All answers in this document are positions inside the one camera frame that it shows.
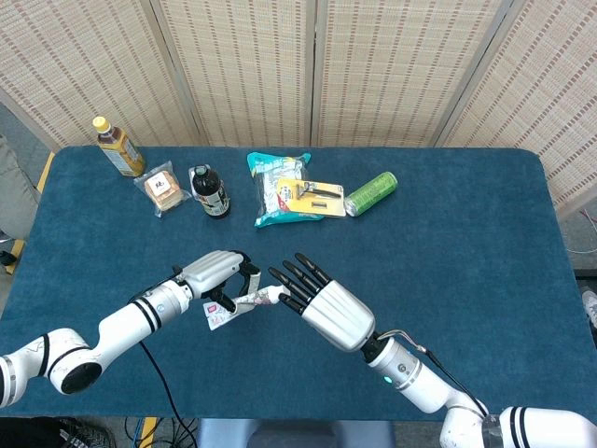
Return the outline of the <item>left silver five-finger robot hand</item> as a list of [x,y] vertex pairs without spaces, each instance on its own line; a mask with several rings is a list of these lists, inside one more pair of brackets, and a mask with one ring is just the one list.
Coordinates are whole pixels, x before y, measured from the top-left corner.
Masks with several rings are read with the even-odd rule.
[[241,251],[210,252],[183,268],[175,280],[190,288],[193,299],[210,299],[235,314],[238,306],[223,292],[226,282],[234,274],[241,275],[244,280],[240,297],[258,290],[261,270]]

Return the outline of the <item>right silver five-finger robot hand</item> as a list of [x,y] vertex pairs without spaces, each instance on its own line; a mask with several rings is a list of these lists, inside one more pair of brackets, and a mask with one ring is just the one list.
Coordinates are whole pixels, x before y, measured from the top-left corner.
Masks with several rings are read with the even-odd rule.
[[307,256],[295,258],[295,263],[283,262],[286,273],[268,269],[286,288],[279,301],[341,351],[363,349],[375,331],[374,314]]

